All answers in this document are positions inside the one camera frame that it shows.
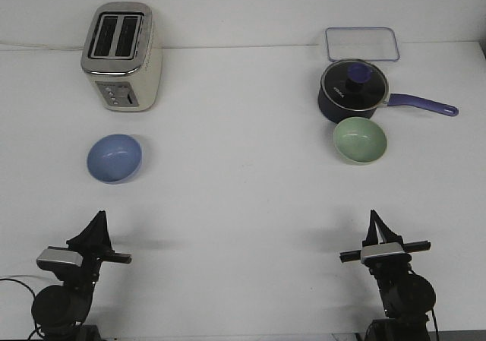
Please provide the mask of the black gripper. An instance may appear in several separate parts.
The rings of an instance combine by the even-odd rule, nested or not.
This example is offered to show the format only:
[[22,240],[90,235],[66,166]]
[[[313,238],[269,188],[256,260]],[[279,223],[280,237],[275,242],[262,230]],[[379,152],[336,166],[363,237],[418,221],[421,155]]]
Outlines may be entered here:
[[[405,253],[389,257],[379,257],[373,260],[367,260],[363,265],[365,265],[368,269],[376,269],[379,264],[408,264],[412,258],[411,253],[428,251],[431,249],[431,243],[429,241],[409,242],[403,244],[402,236],[397,235],[395,232],[393,232],[380,218],[376,210],[371,210],[368,233],[364,240],[364,245],[372,246],[389,243],[400,244],[403,247]],[[341,252],[339,254],[340,261],[342,263],[353,261],[359,261],[361,263],[361,249]]]
[[88,226],[70,240],[66,241],[68,249],[83,257],[82,274],[86,279],[98,280],[103,262],[130,264],[130,254],[117,253],[112,248],[109,237],[106,212],[99,211]]

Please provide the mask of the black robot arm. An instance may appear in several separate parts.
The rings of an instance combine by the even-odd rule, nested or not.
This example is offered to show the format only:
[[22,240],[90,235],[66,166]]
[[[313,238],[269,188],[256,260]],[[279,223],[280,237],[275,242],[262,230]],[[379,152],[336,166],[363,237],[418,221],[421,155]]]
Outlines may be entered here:
[[61,282],[34,296],[31,314],[44,340],[101,340],[98,326],[85,321],[104,262],[129,264],[131,255],[112,248],[106,212],[99,211],[65,248],[49,246],[36,259]]
[[374,277],[385,317],[373,320],[358,340],[429,340],[428,321],[434,314],[436,292],[411,265],[412,254],[428,251],[429,241],[405,242],[376,210],[370,212],[368,233],[361,248],[339,254],[343,263],[358,261]]

